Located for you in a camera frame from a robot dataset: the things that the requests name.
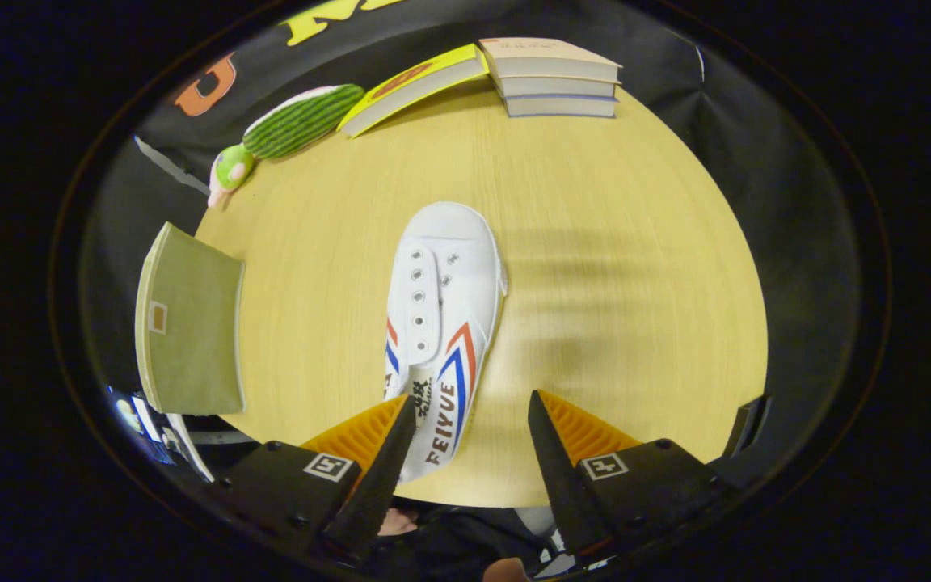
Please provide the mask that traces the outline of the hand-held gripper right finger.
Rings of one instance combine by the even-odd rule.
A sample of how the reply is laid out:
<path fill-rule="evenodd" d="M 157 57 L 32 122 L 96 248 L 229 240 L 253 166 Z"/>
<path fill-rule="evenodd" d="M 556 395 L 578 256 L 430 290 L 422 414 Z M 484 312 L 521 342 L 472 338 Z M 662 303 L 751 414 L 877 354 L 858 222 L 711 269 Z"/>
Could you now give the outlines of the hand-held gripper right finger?
<path fill-rule="evenodd" d="M 555 523 L 578 560 L 670 542 L 739 494 L 675 441 L 640 442 L 545 390 L 529 398 L 528 426 Z"/>

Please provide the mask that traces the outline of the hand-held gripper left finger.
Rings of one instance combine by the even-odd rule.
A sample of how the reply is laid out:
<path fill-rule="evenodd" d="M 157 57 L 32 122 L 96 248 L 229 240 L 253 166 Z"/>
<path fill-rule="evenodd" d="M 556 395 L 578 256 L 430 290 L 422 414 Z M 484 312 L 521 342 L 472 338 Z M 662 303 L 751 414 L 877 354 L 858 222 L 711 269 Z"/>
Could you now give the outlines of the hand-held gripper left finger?
<path fill-rule="evenodd" d="M 415 432 L 415 405 L 399 395 L 302 445 L 263 443 L 214 479 L 209 498 L 277 553 L 358 563 L 385 520 Z"/>

